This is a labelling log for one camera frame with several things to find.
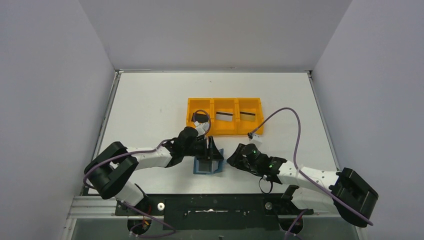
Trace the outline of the blue leather card holder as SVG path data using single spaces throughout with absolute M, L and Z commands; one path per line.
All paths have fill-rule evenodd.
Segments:
M 223 171 L 226 159 L 223 160 L 199 160 L 194 158 L 193 163 L 193 174 L 194 175 L 213 175 Z

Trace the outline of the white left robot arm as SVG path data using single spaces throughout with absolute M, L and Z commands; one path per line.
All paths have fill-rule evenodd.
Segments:
M 170 168 L 185 157 L 211 163 L 213 171 L 224 160 L 212 136 L 207 136 L 202 127 L 187 126 L 177 137 L 162 140 L 154 148 L 129 149 L 120 141 L 111 143 L 85 167 L 83 184 L 96 190 L 104 200 L 115 198 L 134 207 L 146 198 L 146 194 L 130 182 L 135 171 Z

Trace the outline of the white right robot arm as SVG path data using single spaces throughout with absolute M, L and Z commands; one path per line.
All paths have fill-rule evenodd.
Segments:
M 262 153 L 253 143 L 240 143 L 227 163 L 268 182 L 287 185 L 282 199 L 298 210 L 339 214 L 360 228 L 372 225 L 370 217 L 379 195 L 353 169 L 328 171 L 302 167 Z

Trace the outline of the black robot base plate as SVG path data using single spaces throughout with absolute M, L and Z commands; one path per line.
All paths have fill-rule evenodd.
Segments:
M 145 239 L 196 230 L 287 230 L 301 212 L 287 193 L 151 194 L 133 207 L 118 202 L 115 208 L 128 217 L 130 233 Z

